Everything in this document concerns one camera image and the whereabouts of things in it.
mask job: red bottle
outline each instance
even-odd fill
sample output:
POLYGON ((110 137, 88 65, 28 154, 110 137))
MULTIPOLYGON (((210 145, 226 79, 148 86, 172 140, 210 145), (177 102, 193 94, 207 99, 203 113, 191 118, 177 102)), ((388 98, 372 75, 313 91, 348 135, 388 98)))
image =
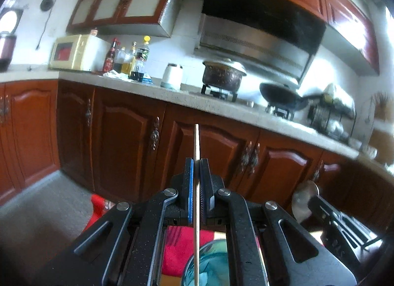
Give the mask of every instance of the red bottle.
POLYGON ((111 46, 110 50, 108 51, 107 55, 105 56, 104 66, 102 67, 102 70, 104 73, 107 73, 110 70, 112 70, 112 68, 114 66, 115 47, 116 47, 117 42, 118 42, 118 40, 116 38, 114 38, 114 40, 112 41, 112 46, 111 46))

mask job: floor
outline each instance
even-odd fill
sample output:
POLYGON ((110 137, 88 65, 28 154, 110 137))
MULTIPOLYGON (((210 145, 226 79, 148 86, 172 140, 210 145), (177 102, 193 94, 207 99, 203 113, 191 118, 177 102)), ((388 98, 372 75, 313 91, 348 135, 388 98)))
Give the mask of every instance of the floor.
POLYGON ((92 215, 90 197, 57 171, 0 207, 0 285, 10 283, 5 274, 28 285, 43 264, 70 244, 92 215))

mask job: wooden stick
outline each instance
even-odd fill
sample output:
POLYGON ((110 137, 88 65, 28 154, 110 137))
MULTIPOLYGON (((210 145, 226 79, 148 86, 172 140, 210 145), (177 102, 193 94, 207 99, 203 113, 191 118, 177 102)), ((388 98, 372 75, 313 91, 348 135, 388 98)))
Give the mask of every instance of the wooden stick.
POLYGON ((194 227, 194 286, 199 286, 200 277, 200 134, 194 125, 193 168, 193 227, 194 227))

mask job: microwave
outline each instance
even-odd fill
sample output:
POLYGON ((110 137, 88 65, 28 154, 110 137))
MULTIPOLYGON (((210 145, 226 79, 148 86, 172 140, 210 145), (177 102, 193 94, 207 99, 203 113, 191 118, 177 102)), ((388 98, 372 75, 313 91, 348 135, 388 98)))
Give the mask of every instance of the microwave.
POLYGON ((111 45, 93 35, 71 35, 56 39, 50 68, 101 71, 111 45))

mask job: white kettle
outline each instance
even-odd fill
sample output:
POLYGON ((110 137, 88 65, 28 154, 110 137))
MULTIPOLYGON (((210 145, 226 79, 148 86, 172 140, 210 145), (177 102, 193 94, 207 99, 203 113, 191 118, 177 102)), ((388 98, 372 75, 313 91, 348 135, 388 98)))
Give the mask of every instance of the white kettle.
POLYGON ((174 89, 176 91, 181 89, 183 76, 183 68, 181 65, 169 63, 164 71, 161 87, 174 89))

